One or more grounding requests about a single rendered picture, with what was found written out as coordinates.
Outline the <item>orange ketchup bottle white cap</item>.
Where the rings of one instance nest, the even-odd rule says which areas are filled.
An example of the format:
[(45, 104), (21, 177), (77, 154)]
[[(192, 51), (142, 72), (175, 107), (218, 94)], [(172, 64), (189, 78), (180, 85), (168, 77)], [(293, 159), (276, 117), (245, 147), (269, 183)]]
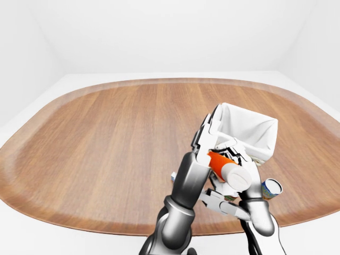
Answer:
[(250, 187), (252, 178), (244, 167), (216, 152), (210, 151), (208, 156), (210, 168), (232, 189), (242, 192)]

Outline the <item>printed tin can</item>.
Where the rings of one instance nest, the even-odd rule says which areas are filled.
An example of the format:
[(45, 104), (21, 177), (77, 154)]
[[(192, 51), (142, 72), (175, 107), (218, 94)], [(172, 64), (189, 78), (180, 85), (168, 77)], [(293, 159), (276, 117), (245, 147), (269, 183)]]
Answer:
[(270, 200), (282, 192), (283, 188), (277, 180), (268, 178), (262, 182), (262, 197), (264, 199)]

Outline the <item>silver robot right hand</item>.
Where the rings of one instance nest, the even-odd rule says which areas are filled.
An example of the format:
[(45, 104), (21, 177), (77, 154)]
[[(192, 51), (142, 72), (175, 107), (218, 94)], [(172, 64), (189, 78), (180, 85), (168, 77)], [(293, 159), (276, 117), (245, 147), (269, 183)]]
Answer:
[(236, 191), (227, 183), (224, 183), (224, 181), (211, 169), (209, 179), (214, 188), (203, 190), (199, 199), (210, 210), (223, 215), (229, 214), (244, 221), (249, 221), (250, 214), (232, 201), (225, 200), (224, 196), (235, 194), (236, 196), (241, 197), (242, 200), (262, 197), (260, 177), (255, 162), (245, 153), (244, 147), (240, 144), (228, 147), (225, 151), (212, 150), (212, 152), (225, 156), (244, 167), (252, 178), (251, 185), (245, 191)]

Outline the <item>white basket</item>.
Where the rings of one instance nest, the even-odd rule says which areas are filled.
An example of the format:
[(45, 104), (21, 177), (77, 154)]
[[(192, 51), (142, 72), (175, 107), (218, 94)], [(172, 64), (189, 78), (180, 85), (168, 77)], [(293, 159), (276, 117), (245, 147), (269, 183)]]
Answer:
[(277, 119), (228, 103), (219, 104), (211, 117), (220, 121), (216, 151), (225, 151), (228, 145), (242, 145), (258, 166), (274, 154)]

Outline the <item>silver robot left hand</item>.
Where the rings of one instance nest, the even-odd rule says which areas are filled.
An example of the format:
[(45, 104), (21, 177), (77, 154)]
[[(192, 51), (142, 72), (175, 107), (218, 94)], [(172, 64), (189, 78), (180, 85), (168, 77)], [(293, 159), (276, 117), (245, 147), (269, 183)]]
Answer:
[(194, 136), (191, 146), (200, 165), (209, 166), (208, 152), (211, 150), (221, 151), (237, 144), (236, 139), (218, 131), (221, 117), (217, 110), (212, 115), (208, 114)]

